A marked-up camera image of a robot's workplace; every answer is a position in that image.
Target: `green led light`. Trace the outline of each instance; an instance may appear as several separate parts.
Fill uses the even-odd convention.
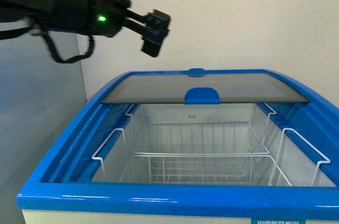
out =
[[[101,22],[105,22],[107,20],[104,16],[98,16],[97,19]]]

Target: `blue lid handle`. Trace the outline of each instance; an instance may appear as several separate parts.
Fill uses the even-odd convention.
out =
[[[220,104],[220,97],[211,87],[196,87],[189,89],[185,94],[185,104]]]
[[[189,77],[204,77],[206,74],[206,70],[202,68],[192,68],[186,72],[186,75]]]

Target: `white wall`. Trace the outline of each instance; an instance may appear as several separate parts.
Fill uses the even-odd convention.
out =
[[[24,27],[1,23],[0,31]],[[78,54],[74,34],[52,33],[60,54]],[[81,65],[57,64],[42,38],[0,41],[0,223],[24,223],[15,198],[65,126],[85,104]]]
[[[138,34],[96,37],[82,62],[87,97],[131,70],[267,68],[285,73],[339,106],[339,0],[132,0],[172,17],[160,56],[140,50]],[[86,38],[79,39],[81,51]]]

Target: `freezer body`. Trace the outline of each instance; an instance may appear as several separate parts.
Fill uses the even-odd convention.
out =
[[[338,153],[339,110],[285,75],[126,73],[83,107],[17,204],[27,223],[339,223]]]

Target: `robotic arm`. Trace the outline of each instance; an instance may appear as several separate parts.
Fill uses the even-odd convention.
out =
[[[51,56],[59,63],[73,63],[88,58],[94,50],[93,35],[115,36],[122,27],[142,35],[142,51],[157,57],[167,36],[171,17],[154,10],[145,16],[128,8],[130,0],[0,0],[0,21],[25,19],[27,28],[0,32],[0,39],[16,38],[24,33],[44,38]],[[73,32],[89,37],[87,52],[63,60],[49,31]]]

